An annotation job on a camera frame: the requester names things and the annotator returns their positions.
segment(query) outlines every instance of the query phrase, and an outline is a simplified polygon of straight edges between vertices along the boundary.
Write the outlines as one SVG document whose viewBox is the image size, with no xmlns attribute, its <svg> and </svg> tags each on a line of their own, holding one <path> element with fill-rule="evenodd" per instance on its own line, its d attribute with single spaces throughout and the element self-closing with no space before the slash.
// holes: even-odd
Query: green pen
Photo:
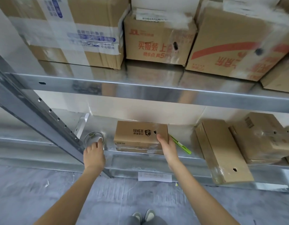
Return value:
<svg viewBox="0 0 289 225">
<path fill-rule="evenodd" d="M 187 147 L 185 147 L 183 144 L 181 144 L 179 141 L 177 141 L 172 135 L 170 135 L 170 136 L 172 137 L 173 141 L 177 145 L 179 145 L 184 151 L 186 151 L 188 154 L 191 154 L 191 151 Z"/>
</svg>

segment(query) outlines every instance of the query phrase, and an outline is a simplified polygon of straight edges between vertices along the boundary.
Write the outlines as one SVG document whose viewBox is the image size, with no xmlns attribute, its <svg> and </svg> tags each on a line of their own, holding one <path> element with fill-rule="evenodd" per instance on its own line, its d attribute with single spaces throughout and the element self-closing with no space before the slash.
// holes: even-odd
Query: human hand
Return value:
<svg viewBox="0 0 289 225">
<path fill-rule="evenodd" d="M 176 163 L 180 162 L 179 157 L 178 157 L 178 153 L 176 150 L 176 144 L 170 135 L 169 135 L 169 142 L 168 143 L 160 134 L 157 134 L 157 139 L 161 143 L 165 159 L 166 159 L 167 163 L 169 164 L 169 168 L 172 170 L 173 166 Z"/>
<path fill-rule="evenodd" d="M 103 150 L 102 138 L 94 142 L 84 150 L 83 159 L 85 170 L 97 170 L 101 172 L 105 167 L 105 156 Z"/>
</svg>

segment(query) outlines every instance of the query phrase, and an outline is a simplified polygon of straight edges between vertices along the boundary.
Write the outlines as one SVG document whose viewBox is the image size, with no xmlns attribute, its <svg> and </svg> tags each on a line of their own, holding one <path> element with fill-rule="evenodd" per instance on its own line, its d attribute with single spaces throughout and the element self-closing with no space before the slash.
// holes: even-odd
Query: gray slipper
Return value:
<svg viewBox="0 0 289 225">
<path fill-rule="evenodd" d="M 156 216 L 155 212 L 152 209 L 149 209 L 146 211 L 144 221 L 148 222 L 148 221 L 154 219 L 155 216 Z"/>
<path fill-rule="evenodd" d="M 142 222 L 142 216 L 139 212 L 135 212 L 132 216 L 136 217 L 140 223 Z"/>
</svg>

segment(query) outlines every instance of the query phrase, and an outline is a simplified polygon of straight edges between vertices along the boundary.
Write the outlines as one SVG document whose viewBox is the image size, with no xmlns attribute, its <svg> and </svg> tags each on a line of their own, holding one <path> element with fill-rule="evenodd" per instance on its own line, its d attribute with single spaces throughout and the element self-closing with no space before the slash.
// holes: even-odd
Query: upper shelf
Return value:
<svg viewBox="0 0 289 225">
<path fill-rule="evenodd" d="M 39 63 L 39 71 L 15 74 L 26 89 L 289 113 L 289 93 L 182 66 L 126 60 L 121 70 L 113 70 Z"/>
</svg>

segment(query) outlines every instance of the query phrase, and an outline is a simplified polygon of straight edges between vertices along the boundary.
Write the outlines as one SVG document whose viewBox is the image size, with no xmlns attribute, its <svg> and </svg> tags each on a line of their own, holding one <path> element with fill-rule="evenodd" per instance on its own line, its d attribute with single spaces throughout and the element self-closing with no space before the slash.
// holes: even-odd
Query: gray floor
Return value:
<svg viewBox="0 0 289 225">
<path fill-rule="evenodd" d="M 32 224 L 79 176 L 0 166 L 0 225 Z M 289 224 L 289 194 L 225 187 L 206 189 L 241 224 Z M 181 188 L 174 183 L 103 177 L 95 181 L 77 224 L 120 225 L 128 215 L 135 211 L 144 215 L 148 208 L 168 224 L 199 224 Z"/>
</svg>

